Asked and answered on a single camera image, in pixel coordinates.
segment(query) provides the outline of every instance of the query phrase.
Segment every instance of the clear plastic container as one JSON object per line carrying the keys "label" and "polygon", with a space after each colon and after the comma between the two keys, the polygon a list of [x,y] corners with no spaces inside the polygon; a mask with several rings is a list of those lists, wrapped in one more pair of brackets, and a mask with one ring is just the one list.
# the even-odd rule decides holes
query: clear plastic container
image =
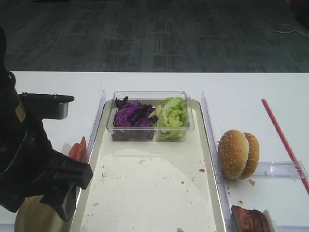
{"label": "clear plastic container", "polygon": [[[157,107],[166,98],[179,97],[184,100],[186,121],[181,127],[115,127],[114,116],[117,112],[115,100],[128,96],[129,103],[139,101]],[[117,91],[114,93],[112,105],[106,125],[114,141],[184,141],[187,131],[194,129],[190,97],[183,91]]]}
{"label": "clear plastic container", "polygon": [[255,173],[250,177],[256,180],[256,184],[255,181],[250,182],[250,179],[228,180],[222,173],[217,147],[220,137],[215,136],[204,93],[201,103],[225,232],[236,232],[231,217],[233,205],[245,209],[259,209],[261,212],[267,209],[268,218],[271,219],[268,223],[271,227],[276,225],[275,232],[309,232],[308,195],[300,181],[307,179],[308,174],[302,162],[259,162]]}

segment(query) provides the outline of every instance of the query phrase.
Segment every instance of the clear plastic tray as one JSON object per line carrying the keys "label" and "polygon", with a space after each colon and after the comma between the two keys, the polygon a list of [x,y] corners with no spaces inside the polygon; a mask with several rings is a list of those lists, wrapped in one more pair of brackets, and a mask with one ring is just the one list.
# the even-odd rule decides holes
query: clear plastic tray
{"label": "clear plastic tray", "polygon": [[72,232],[223,230],[200,104],[191,100],[196,130],[185,141],[115,143],[105,104]]}
{"label": "clear plastic tray", "polygon": [[[141,104],[151,104],[156,107],[164,99],[179,97],[184,100],[187,111],[186,126],[183,127],[115,127],[114,115],[117,112],[115,99],[123,99],[128,96],[128,101],[139,101]],[[183,141],[187,131],[194,129],[190,97],[183,91],[117,91],[114,93],[111,110],[109,113],[107,130],[114,141]]]}
{"label": "clear plastic tray", "polygon": [[[215,137],[204,93],[202,93],[201,103],[225,231],[235,232],[231,217],[232,205],[246,209],[259,209],[262,212],[267,209],[277,224],[278,232],[309,231],[308,195],[300,181],[301,178],[307,178],[308,174],[302,163],[300,161],[260,162],[249,181],[225,178],[217,153],[219,138]],[[303,175],[299,175],[297,168],[302,169]]]}

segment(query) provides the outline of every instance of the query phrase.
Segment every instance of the bun top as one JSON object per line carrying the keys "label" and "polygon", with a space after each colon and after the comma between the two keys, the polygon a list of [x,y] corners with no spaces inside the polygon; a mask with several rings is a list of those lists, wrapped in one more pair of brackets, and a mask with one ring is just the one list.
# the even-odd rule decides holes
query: bun top
{"label": "bun top", "polygon": [[219,158],[222,171],[230,179],[240,177],[249,156],[249,142],[238,130],[227,131],[219,141]]}
{"label": "bun top", "polygon": [[244,133],[244,135],[249,142],[249,157],[240,179],[246,179],[255,172],[260,158],[260,145],[257,138],[250,133]]}

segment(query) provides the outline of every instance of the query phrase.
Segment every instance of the lettuce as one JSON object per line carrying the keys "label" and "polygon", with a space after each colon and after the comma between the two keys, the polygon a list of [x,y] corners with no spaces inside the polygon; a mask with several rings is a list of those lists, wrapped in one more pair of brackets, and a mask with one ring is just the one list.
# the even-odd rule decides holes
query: lettuce
{"label": "lettuce", "polygon": [[[187,127],[187,110],[185,100],[182,98],[166,98],[163,100],[153,111],[149,117],[157,116],[158,121],[155,126],[157,127]],[[172,139],[182,140],[185,137],[186,131],[184,130],[161,130],[157,133],[159,140]]]}

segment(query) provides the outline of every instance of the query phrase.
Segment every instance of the white table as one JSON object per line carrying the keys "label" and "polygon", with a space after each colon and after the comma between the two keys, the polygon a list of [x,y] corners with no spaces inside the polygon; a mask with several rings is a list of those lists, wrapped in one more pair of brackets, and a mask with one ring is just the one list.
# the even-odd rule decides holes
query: white table
{"label": "white table", "polygon": [[[260,161],[290,161],[262,103],[267,99],[296,157],[309,171],[309,74],[301,73],[131,73],[131,72],[14,72],[18,93],[73,95],[64,120],[44,120],[54,148],[65,152],[82,136],[89,139],[98,103],[105,89],[114,91],[184,90],[200,101],[202,91],[220,138],[229,129],[252,132],[261,147]],[[13,223],[14,214],[0,209],[0,223]]]}

